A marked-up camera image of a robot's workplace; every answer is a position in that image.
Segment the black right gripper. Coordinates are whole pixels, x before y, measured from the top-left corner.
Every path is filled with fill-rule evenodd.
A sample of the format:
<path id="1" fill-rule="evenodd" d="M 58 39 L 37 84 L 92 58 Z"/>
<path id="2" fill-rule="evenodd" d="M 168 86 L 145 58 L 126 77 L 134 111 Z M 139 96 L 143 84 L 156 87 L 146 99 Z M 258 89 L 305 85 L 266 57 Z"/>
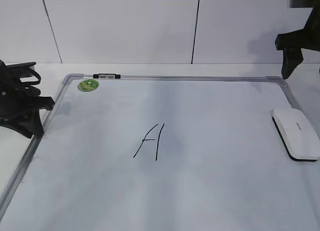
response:
<path id="1" fill-rule="evenodd" d="M 281 75 L 288 79 L 304 61 L 301 49 L 320 51 L 320 8 L 314 7 L 302 29 L 278 34 L 275 47 L 283 50 Z"/>

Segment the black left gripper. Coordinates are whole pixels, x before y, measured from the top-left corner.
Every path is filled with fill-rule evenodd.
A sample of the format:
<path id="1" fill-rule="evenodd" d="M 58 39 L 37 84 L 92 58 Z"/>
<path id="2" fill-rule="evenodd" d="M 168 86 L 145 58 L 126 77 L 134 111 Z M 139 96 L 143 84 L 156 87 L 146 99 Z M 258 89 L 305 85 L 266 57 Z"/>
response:
<path id="1" fill-rule="evenodd" d="M 20 78 L 0 79 L 0 126 L 13 130 L 26 138 L 44 134 L 39 110 L 51 111 L 55 102 L 50 96 L 41 96 L 36 81 Z"/>

